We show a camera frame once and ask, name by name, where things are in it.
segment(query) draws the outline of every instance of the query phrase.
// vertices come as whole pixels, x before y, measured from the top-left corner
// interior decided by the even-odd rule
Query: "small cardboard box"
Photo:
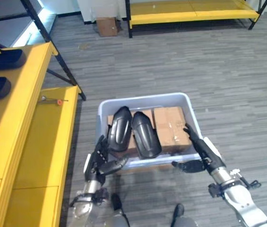
[[[186,122],[180,107],[155,108],[154,119],[162,153],[180,153],[191,145],[183,131]]]
[[[99,29],[100,36],[117,36],[118,28],[115,17],[98,17],[96,24]]]
[[[147,117],[149,117],[152,127],[154,127],[153,117],[151,110],[143,110],[143,112]],[[108,124],[111,125],[113,121],[113,115],[108,116]],[[128,145],[128,149],[124,152],[111,152],[115,157],[123,157],[124,155],[128,155],[129,157],[138,157],[138,150],[133,138],[133,132],[131,131],[131,137]]]

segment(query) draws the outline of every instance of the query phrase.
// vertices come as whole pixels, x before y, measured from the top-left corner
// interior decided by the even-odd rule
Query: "yellow metal shelf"
[[[178,0],[130,4],[132,25],[198,20],[256,20],[259,14],[244,0]]]
[[[66,99],[37,104],[13,185],[4,226],[53,227],[60,210],[79,88],[42,90],[39,96]]]
[[[57,54],[52,43],[21,49],[27,58],[24,66],[0,71],[0,77],[11,82],[10,94],[0,100],[0,226],[44,76],[51,55]]]

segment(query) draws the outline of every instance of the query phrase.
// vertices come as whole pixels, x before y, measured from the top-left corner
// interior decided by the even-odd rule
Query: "white plastic bin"
[[[199,129],[198,122],[194,115],[194,111],[192,109],[189,97],[185,93],[169,93],[153,96],[109,99],[101,102],[98,108],[98,114],[96,119],[96,141],[101,135],[107,135],[107,117],[109,115],[114,115],[114,113],[124,105],[127,106],[131,111],[151,109],[156,107],[180,106],[185,114],[186,122],[192,126],[193,130],[198,134],[200,138],[203,138]],[[140,160],[138,157],[129,158],[127,164],[124,166],[123,169],[143,166],[155,166],[168,164],[172,161],[189,161],[195,159],[200,159],[200,156],[193,148],[193,146],[191,146],[185,152],[185,155],[171,156],[169,154],[162,154],[153,159],[143,160]]]

